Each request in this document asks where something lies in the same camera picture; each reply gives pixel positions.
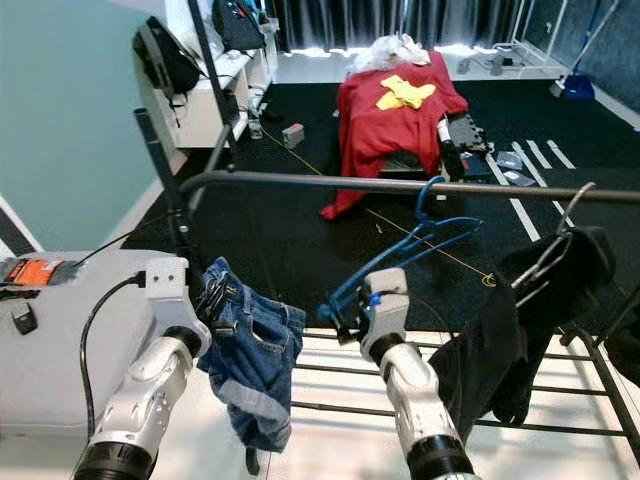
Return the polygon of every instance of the metal hanger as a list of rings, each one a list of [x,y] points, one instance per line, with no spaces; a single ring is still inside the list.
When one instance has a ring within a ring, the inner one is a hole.
[[[596,184],[594,182],[589,182],[584,185],[578,193],[574,195],[569,202],[562,218],[560,219],[560,223],[558,224],[558,228],[556,228],[557,238],[547,247],[547,249],[540,255],[538,261],[531,266],[526,272],[520,275],[512,284],[511,288],[516,291],[526,291],[527,287],[534,282],[540,280],[544,275],[546,275],[553,267],[558,265],[562,260],[564,260],[567,252],[571,248],[571,244],[573,242],[573,233],[567,231],[567,218],[571,212],[575,209],[576,205],[580,201],[580,199],[584,196],[584,194],[589,191],[591,188],[595,187]],[[560,251],[560,255],[554,258],[554,254]],[[549,285],[549,280],[543,282],[539,287],[534,289],[533,291],[527,293],[522,299],[520,299],[516,303],[516,307],[520,308],[526,302],[531,300],[534,296],[536,296],[539,292],[545,289]]]
[[[418,195],[418,199],[416,201],[414,209],[418,225],[413,229],[411,233],[409,233],[404,239],[400,240],[392,247],[388,248],[387,250],[367,262],[366,265],[361,267],[353,276],[351,276],[347,281],[340,285],[335,292],[329,295],[326,304],[316,307],[315,313],[317,317],[325,320],[329,319],[336,326],[338,330],[339,340],[341,339],[341,336],[344,337],[343,339],[346,339],[346,337],[349,335],[348,330],[346,330],[342,321],[341,313],[346,308],[350,307],[353,304],[353,301],[357,298],[357,287],[364,279],[364,277],[369,272],[377,268],[382,261],[389,257],[397,257],[398,260],[394,266],[404,267],[405,265],[411,262],[415,262],[416,260],[438,249],[444,248],[447,245],[451,245],[455,242],[459,242],[464,238],[467,238],[468,236],[475,233],[480,228],[480,225],[482,225],[482,220],[472,217],[453,217],[440,221],[429,219],[428,215],[422,210],[424,200],[429,193],[429,190],[435,183],[441,183],[444,181],[444,177],[438,175],[429,180],[420,190],[420,194]],[[415,253],[417,247],[423,245],[429,240],[432,240],[445,226],[454,224],[466,224],[468,228],[465,232],[456,235],[455,237],[449,238],[436,245],[429,246],[429,248],[425,250]]]

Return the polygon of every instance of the denim shorts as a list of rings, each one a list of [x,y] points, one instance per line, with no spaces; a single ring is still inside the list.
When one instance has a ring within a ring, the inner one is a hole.
[[[214,394],[227,404],[242,443],[282,452],[291,435],[291,372],[302,349],[305,312],[256,294],[222,257],[203,279],[207,286],[224,279],[218,321],[235,328],[215,333],[198,368],[208,373]]]

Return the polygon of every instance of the black bag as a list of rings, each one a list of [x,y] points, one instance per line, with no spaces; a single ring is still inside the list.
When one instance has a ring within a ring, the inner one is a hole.
[[[173,98],[196,86],[202,72],[195,59],[156,17],[149,17],[133,37],[133,49],[154,88],[162,89],[174,109]]]
[[[211,18],[225,52],[265,48],[264,35],[244,0],[214,0]]]

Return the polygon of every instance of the curtain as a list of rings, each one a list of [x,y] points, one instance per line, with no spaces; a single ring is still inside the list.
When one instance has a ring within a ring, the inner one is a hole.
[[[402,27],[405,0],[269,0],[285,51],[369,46]]]
[[[404,31],[428,50],[463,43],[490,47],[511,39],[516,0],[409,0]]]

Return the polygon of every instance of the red blanket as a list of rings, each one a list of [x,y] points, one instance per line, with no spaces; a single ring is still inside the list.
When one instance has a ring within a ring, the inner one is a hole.
[[[340,86],[342,176],[377,177],[388,154],[398,150],[417,155],[430,176],[438,174],[438,122],[445,113],[465,112],[468,106],[453,87],[442,56],[429,55],[431,65],[419,67],[408,63],[386,72],[363,72]],[[436,91],[418,110],[408,106],[380,110],[376,103],[389,91],[380,82],[391,75],[399,75],[415,87],[431,83]],[[324,208],[321,214],[333,220],[364,195],[364,192],[340,191],[335,203]]]

